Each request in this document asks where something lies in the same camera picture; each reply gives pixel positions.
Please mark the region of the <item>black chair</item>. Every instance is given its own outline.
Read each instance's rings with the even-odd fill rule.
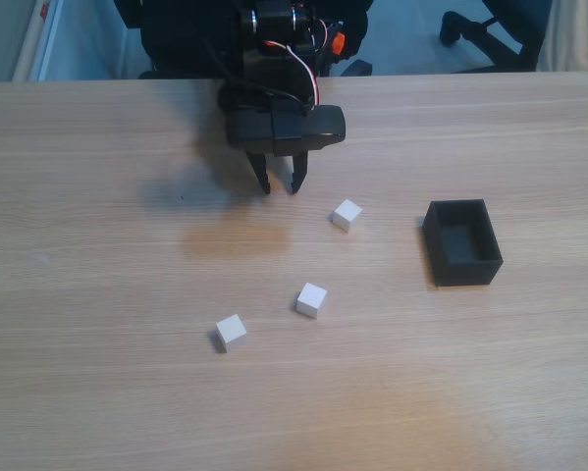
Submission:
[[[485,23],[472,22],[466,17],[446,12],[442,18],[440,40],[452,46],[461,36],[481,49],[494,66],[469,71],[477,72],[533,72],[545,39],[552,0],[483,0],[494,18]],[[488,32],[494,23],[501,26],[522,44],[516,54]]]

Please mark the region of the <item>orange part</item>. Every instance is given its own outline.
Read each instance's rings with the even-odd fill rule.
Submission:
[[[342,55],[342,52],[344,51],[345,46],[346,46],[346,36],[342,32],[338,32],[337,36],[335,36],[335,39],[333,40],[333,45],[332,45],[333,54],[335,54],[336,56]]]

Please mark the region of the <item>wooden block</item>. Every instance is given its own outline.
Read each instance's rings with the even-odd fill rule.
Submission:
[[[326,290],[311,283],[304,285],[300,296],[297,297],[296,310],[305,316],[317,319],[320,311],[324,307],[326,300]]]
[[[217,323],[217,335],[226,351],[245,345],[247,331],[237,314]]]
[[[361,211],[361,208],[347,199],[333,212],[333,224],[349,233],[358,223]]]

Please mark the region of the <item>wall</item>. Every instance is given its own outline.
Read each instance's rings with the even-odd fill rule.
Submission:
[[[45,80],[121,79],[127,28],[113,0],[62,0]]]
[[[35,0],[0,0],[0,81],[12,79]]]

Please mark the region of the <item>black box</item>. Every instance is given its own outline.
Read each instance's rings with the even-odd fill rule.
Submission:
[[[440,287],[489,285],[503,265],[483,199],[433,201],[422,232]]]

